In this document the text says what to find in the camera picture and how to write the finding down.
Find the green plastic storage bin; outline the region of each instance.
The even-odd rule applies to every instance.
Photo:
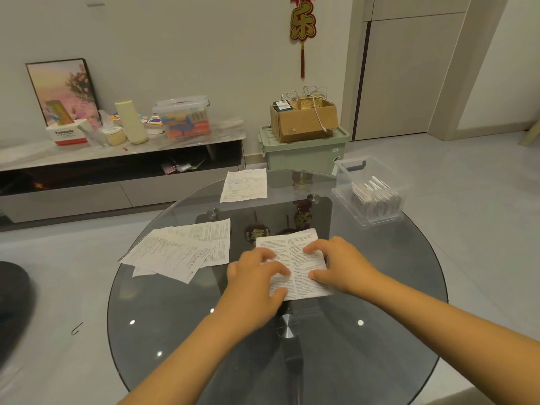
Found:
[[[266,157],[268,170],[306,170],[332,174],[334,161],[343,159],[350,134],[341,128],[333,129],[328,138],[280,143],[272,128],[259,130],[262,154]]]

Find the clear plastic box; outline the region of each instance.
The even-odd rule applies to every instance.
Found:
[[[409,184],[372,156],[335,161],[337,183],[332,192],[366,227],[403,218]]]
[[[207,106],[210,106],[210,101],[206,96],[188,96],[159,101],[154,105],[153,113],[163,122],[169,138],[182,138],[210,133]]]

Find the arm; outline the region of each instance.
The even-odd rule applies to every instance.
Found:
[[[266,324],[287,295],[286,288],[279,288],[269,296],[270,278],[290,274],[281,263],[262,263],[273,257],[272,251],[256,248],[231,263],[227,288],[214,313],[118,405],[195,404],[223,358]]]
[[[499,405],[540,398],[540,343],[476,317],[378,272],[342,238],[317,240],[327,271],[309,277],[381,308]]]

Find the door frame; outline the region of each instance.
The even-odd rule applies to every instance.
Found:
[[[474,83],[488,52],[508,0],[470,0],[469,8],[444,79],[429,128],[426,132],[441,140],[463,137],[457,126],[469,101]],[[343,88],[341,125],[355,135],[362,65],[366,48],[361,48],[364,0],[353,0]]]

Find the hand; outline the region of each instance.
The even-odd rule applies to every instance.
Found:
[[[342,293],[364,298],[376,279],[382,276],[356,248],[341,237],[315,240],[304,247],[305,253],[316,250],[329,258],[328,270],[313,270],[308,277],[334,286]]]
[[[287,295],[287,288],[278,288],[270,297],[270,278],[274,274],[288,276],[289,269],[272,261],[275,253],[256,248],[242,253],[239,261],[227,268],[228,285],[211,316],[225,319],[239,340],[265,325],[278,311]]]

